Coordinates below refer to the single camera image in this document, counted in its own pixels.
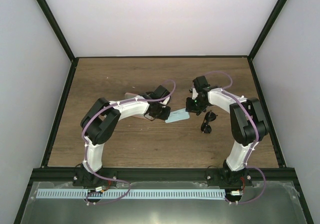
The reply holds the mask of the black sunglasses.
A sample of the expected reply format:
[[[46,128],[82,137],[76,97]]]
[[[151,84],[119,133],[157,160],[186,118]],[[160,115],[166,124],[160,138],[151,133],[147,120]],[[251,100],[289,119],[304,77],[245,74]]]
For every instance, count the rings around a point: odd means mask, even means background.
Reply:
[[[217,115],[212,111],[210,110],[204,117],[204,120],[202,122],[202,125],[200,127],[200,130],[202,131],[202,133],[205,133],[205,134],[210,134],[212,132],[212,128],[210,126],[210,123],[212,121],[215,121],[217,118]]]

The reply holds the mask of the light blue cleaning cloth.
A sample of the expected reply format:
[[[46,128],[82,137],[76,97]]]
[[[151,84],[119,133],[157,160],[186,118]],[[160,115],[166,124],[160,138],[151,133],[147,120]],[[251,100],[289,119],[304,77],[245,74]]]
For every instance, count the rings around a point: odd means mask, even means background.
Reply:
[[[190,118],[190,114],[185,110],[185,108],[183,108],[183,109],[172,111],[169,114],[168,119],[165,120],[165,123],[173,123],[173,122],[177,122],[177,121],[183,121],[183,120],[187,120],[189,118]]]

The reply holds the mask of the pink glasses case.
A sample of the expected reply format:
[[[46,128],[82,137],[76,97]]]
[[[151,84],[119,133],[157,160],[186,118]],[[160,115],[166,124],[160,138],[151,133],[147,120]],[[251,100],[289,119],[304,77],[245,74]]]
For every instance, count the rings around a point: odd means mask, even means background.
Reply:
[[[144,119],[144,115],[149,107],[149,104],[145,101],[145,98],[133,93],[125,93],[124,96],[126,100],[128,99],[130,101],[124,104],[121,115],[124,118],[136,117]]]

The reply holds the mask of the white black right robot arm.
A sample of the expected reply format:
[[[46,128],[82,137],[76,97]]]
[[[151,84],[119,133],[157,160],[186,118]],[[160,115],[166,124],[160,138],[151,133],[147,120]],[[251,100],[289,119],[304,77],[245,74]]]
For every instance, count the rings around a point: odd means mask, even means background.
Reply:
[[[205,76],[192,81],[191,97],[186,99],[186,111],[197,116],[210,106],[217,106],[230,116],[234,145],[223,162],[222,180],[234,185],[244,177],[248,159],[255,147],[269,133],[269,126],[257,98],[234,95],[218,86],[211,86]]]

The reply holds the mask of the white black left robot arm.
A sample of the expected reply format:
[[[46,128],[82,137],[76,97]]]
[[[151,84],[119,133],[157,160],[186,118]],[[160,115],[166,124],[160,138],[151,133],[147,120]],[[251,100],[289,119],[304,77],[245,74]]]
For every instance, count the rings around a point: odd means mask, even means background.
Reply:
[[[105,143],[111,138],[119,121],[133,116],[154,121],[167,120],[170,115],[168,106],[173,91],[158,86],[154,91],[120,100],[108,101],[99,98],[81,121],[84,140],[84,158],[76,171],[78,185],[98,185],[102,180],[102,155]]]

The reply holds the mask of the metal front tray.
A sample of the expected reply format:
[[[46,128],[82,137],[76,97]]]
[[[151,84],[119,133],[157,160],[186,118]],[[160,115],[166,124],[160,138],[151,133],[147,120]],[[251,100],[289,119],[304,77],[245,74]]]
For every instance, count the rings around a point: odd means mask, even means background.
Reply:
[[[32,185],[21,223],[306,223],[291,182],[261,181],[245,188],[238,204],[208,199],[37,199],[38,189],[88,189],[70,182]],[[131,188],[219,189],[199,182],[136,182]]]

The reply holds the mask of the black right table rail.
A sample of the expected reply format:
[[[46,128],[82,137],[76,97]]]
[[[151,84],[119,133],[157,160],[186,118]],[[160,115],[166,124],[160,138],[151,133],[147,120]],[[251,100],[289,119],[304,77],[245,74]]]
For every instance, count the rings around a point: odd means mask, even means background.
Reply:
[[[262,109],[264,111],[267,123],[269,125],[269,135],[271,137],[271,142],[273,144],[273,148],[274,148],[274,152],[275,152],[275,156],[276,156],[276,159],[277,159],[278,166],[280,168],[287,168],[287,165],[286,165],[286,162],[285,162],[285,158],[283,156],[283,153],[282,153],[282,150],[281,150],[281,147],[280,147],[280,143],[279,143],[279,140],[277,138],[277,135],[276,135],[273,123],[272,123],[272,119],[271,119],[269,110],[267,108],[265,97],[263,95],[263,91],[262,91],[262,88],[261,88],[257,73],[255,71],[253,60],[250,57],[247,57],[247,60],[248,60],[248,65],[249,65],[249,68],[251,70],[251,74],[252,74],[252,77],[253,77],[254,85],[255,85],[255,88],[257,90],[257,94],[258,94],[259,100],[261,102]]]

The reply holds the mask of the black table rail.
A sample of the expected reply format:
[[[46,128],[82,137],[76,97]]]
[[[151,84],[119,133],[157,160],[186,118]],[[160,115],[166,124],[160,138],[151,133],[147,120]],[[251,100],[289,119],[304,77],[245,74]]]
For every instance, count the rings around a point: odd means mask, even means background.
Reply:
[[[78,66],[78,62],[79,62],[79,58],[75,58],[71,62],[70,69],[69,69],[69,72],[68,72],[68,75],[67,75],[67,79],[66,79],[66,82],[65,82],[65,85],[64,85],[64,88],[63,88],[63,92],[62,92],[62,95],[61,95],[61,99],[59,101],[57,112],[55,114],[55,118],[54,118],[54,121],[53,121],[53,126],[51,128],[51,132],[49,134],[49,138],[48,138],[48,142],[47,142],[47,145],[46,145],[46,149],[45,149],[45,152],[44,152],[44,155],[43,155],[43,158],[42,158],[42,162],[41,162],[41,165],[40,165],[41,168],[46,168],[48,166],[49,159],[50,159],[50,156],[51,156],[51,153],[52,153],[52,148],[53,148],[54,143],[55,143],[55,138],[56,138],[56,135],[57,135],[57,131],[59,129],[59,125],[60,125],[60,122],[61,122],[61,119],[62,119],[63,111],[65,109],[65,105],[66,105],[67,98],[68,98],[68,95],[69,95],[69,92],[70,92],[70,89],[71,89],[71,85],[72,85],[72,82],[73,82],[73,79],[74,79],[74,75],[75,75],[75,72],[76,72],[76,69],[77,69],[77,66]]]
[[[250,57],[247,57],[247,60],[248,60],[248,65],[249,65],[249,68],[251,70],[251,74],[252,74],[252,77],[253,77],[254,85],[255,85],[255,88],[257,90],[257,94],[258,94],[259,100],[261,102],[262,109],[264,111],[267,123],[269,125],[269,135],[271,137],[271,142],[273,144],[273,148],[274,148],[274,152],[275,152],[275,156],[276,156],[276,159],[277,159],[278,166],[280,168],[287,168],[287,165],[286,165],[286,162],[285,162],[285,158],[283,156],[283,153],[282,153],[282,150],[281,150],[281,147],[280,147],[280,143],[279,143],[279,140],[277,138],[277,135],[276,135],[273,123],[272,123],[272,119],[271,119],[269,110],[267,108],[265,97],[263,95],[263,91],[262,91],[262,88],[261,88],[257,73],[255,71],[253,60]]]

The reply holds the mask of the black front mounting rail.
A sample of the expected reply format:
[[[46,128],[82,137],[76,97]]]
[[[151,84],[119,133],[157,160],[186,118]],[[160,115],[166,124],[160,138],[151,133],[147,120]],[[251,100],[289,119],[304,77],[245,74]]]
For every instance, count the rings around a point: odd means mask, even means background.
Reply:
[[[238,186],[241,180],[223,181],[222,173],[216,168],[103,168],[99,174],[120,180],[133,182],[171,182],[190,181],[206,182],[209,186]],[[36,181],[71,181],[74,186],[94,187],[105,184],[106,181],[93,175],[86,176],[81,168],[47,167],[32,171],[29,183]]]

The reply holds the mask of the black left table rail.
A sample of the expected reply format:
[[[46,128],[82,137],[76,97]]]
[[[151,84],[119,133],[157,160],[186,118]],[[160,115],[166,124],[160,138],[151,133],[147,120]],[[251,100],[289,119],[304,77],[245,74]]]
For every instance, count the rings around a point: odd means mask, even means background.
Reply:
[[[46,145],[46,149],[45,149],[45,152],[44,152],[44,155],[43,155],[43,158],[42,158],[42,162],[41,162],[41,165],[40,165],[41,168],[46,168],[48,166],[49,159],[50,159],[50,156],[51,156],[51,153],[52,153],[52,148],[53,148],[54,143],[55,143],[55,138],[56,138],[56,135],[57,135],[57,131],[59,129],[59,125],[60,125],[60,122],[61,122],[61,119],[62,119],[63,111],[65,109],[65,105],[66,105],[67,98],[68,98],[68,95],[69,95],[69,92],[70,92],[70,89],[71,89],[71,85],[72,85],[72,82],[73,82],[73,79],[74,79],[74,75],[75,75],[75,72],[76,72],[76,69],[77,69],[77,66],[78,66],[78,62],[79,62],[79,58],[75,58],[71,62],[70,69],[69,69],[69,72],[68,72],[68,75],[67,75],[67,79],[66,79],[66,82],[65,82],[65,85],[64,85],[64,88],[63,88],[63,92],[62,92],[62,95],[61,95],[61,99],[59,101],[57,112],[55,114],[55,118],[54,118],[54,121],[53,121],[53,126],[51,128],[51,132],[49,134],[49,138],[48,138],[48,142],[47,142],[47,145]]]

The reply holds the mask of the black right frame post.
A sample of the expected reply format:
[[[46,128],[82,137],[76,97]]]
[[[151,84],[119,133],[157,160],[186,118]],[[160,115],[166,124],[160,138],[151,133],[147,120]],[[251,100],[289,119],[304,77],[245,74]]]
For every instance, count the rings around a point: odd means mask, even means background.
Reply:
[[[260,32],[256,42],[254,43],[249,55],[248,60],[253,61],[261,46],[263,45],[265,39],[267,38],[270,30],[272,29],[274,23],[276,22],[278,16],[280,15],[282,9],[284,8],[287,0],[277,0],[275,6],[273,7],[262,31]]]

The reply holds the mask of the black frame post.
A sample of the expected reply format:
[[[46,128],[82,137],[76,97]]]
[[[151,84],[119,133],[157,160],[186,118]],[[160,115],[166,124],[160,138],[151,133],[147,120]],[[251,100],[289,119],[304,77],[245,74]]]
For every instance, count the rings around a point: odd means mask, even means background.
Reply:
[[[270,30],[272,29],[274,23],[276,22],[278,16],[280,15],[282,9],[284,8],[287,0],[277,0],[275,6],[273,7],[262,31],[260,32],[256,42],[254,43],[249,55],[248,60],[253,61],[261,46],[263,45],[265,39],[267,38]]]
[[[58,22],[56,21],[48,3],[46,0],[36,0],[38,3],[40,9],[42,10],[45,18],[47,19],[49,25],[51,26],[54,34],[56,35],[60,45],[62,46],[64,52],[66,53],[67,57],[71,62],[73,62],[76,58],[61,30],[61,28],[58,25]]]

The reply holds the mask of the black left frame post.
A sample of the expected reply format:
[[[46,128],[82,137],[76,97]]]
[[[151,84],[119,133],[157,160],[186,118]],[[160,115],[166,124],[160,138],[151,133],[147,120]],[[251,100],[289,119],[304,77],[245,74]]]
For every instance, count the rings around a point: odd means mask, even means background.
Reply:
[[[67,57],[71,62],[73,62],[76,58],[61,30],[61,28],[58,25],[58,22],[56,21],[48,3],[46,0],[36,0],[38,3],[40,9],[42,10],[45,18],[47,19],[49,25],[51,26],[54,34],[56,35],[60,45],[62,46],[64,52],[66,53]]]

